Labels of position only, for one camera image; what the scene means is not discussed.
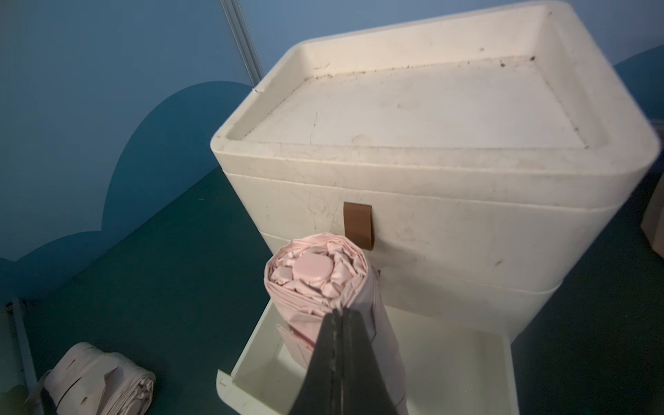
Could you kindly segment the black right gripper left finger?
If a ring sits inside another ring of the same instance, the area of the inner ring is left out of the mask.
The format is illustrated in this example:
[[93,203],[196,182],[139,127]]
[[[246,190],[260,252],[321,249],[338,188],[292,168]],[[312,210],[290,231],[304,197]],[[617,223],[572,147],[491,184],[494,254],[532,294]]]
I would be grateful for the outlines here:
[[342,314],[323,318],[304,383],[290,415],[342,414],[343,404]]

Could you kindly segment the white bottom drawer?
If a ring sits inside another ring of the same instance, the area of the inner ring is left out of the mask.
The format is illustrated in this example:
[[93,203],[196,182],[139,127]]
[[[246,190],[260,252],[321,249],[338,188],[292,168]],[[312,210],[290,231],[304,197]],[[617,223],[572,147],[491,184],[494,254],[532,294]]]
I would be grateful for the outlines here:
[[[387,308],[406,370],[411,414],[517,414],[510,342],[499,335]],[[290,356],[273,304],[262,313],[232,373],[216,390],[239,414],[287,414],[306,371]]]

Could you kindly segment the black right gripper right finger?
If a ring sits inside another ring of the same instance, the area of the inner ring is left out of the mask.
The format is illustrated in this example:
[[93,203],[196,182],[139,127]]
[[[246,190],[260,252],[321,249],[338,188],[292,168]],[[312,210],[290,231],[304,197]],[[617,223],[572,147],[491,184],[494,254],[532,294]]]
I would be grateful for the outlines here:
[[359,311],[341,316],[339,386],[341,414],[397,414],[387,392],[366,324]]

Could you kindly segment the white three drawer cabinet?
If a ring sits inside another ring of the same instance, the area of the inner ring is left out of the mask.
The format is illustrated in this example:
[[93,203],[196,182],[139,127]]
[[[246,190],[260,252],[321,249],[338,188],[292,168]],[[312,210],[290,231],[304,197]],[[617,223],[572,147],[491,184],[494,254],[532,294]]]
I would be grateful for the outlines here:
[[660,153],[557,1],[299,43],[210,147],[271,250],[368,205],[387,304],[509,338]]

